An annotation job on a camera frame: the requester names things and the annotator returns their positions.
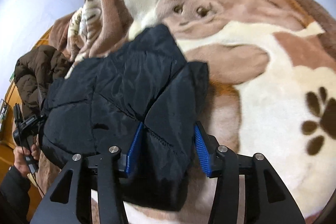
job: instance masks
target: metal bolt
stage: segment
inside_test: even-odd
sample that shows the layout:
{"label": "metal bolt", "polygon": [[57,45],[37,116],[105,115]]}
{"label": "metal bolt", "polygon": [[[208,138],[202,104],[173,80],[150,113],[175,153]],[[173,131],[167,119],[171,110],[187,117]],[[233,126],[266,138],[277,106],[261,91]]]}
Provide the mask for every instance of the metal bolt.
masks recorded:
{"label": "metal bolt", "polygon": [[78,160],[80,160],[82,158],[82,155],[81,154],[74,154],[73,156],[72,156],[72,159],[74,160],[74,161],[78,161]]}
{"label": "metal bolt", "polygon": [[263,154],[257,153],[257,154],[255,155],[255,158],[256,158],[257,160],[263,160],[265,157],[264,157]]}
{"label": "metal bolt", "polygon": [[220,145],[218,146],[218,151],[222,153],[227,152],[227,147],[225,145]]}
{"label": "metal bolt", "polygon": [[118,150],[119,150],[119,147],[118,147],[118,146],[111,146],[111,147],[109,148],[109,151],[110,151],[111,153],[118,152]]}

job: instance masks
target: human hand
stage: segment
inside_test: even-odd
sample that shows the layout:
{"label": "human hand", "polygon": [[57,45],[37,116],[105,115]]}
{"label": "human hand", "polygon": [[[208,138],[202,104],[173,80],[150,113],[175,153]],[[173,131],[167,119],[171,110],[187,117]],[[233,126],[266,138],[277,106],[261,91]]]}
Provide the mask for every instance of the human hand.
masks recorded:
{"label": "human hand", "polygon": [[14,166],[16,167],[16,169],[20,172],[20,174],[23,177],[27,177],[28,174],[30,173],[30,170],[26,163],[25,156],[29,156],[31,154],[35,160],[39,160],[40,151],[37,145],[33,144],[31,146],[31,153],[25,147],[23,147],[23,151],[22,151],[21,146],[17,146],[14,149],[13,153],[14,153]]}

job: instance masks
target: cream blanket area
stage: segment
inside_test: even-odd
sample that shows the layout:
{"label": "cream blanket area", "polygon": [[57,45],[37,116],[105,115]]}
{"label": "cream blanket area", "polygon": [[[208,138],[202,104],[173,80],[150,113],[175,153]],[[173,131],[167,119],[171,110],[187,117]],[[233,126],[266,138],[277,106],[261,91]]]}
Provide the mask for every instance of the cream blanket area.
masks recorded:
{"label": "cream blanket area", "polygon": [[[313,0],[86,0],[49,43],[76,65],[160,22],[188,60],[209,64],[207,132],[236,153],[263,153],[304,217],[320,212],[336,187],[335,20]],[[127,205],[130,217],[207,223],[216,181],[197,163],[190,173],[180,212]]]}

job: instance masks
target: person's arm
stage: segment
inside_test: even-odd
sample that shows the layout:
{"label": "person's arm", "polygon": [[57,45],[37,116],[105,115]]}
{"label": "person's arm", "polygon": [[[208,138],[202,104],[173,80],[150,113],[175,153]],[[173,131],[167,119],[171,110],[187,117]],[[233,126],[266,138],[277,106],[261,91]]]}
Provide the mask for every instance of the person's arm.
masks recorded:
{"label": "person's arm", "polygon": [[[24,159],[25,155],[30,155],[26,148],[17,146],[14,149],[14,166],[11,166],[0,185],[0,192],[7,200],[11,208],[16,212],[20,219],[26,221],[29,208],[30,181],[27,175],[30,173],[29,167]],[[39,159],[39,152],[36,145],[31,147],[31,154],[34,159]]]}

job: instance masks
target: brown puffer jacket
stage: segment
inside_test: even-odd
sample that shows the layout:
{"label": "brown puffer jacket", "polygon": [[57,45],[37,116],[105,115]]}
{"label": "brown puffer jacket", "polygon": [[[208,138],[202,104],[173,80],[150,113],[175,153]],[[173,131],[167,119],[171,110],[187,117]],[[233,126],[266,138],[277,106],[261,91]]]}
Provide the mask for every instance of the brown puffer jacket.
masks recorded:
{"label": "brown puffer jacket", "polygon": [[64,77],[71,64],[61,52],[49,45],[34,48],[18,59],[14,83],[22,100],[24,119],[40,114],[38,90],[45,96],[54,79]]}

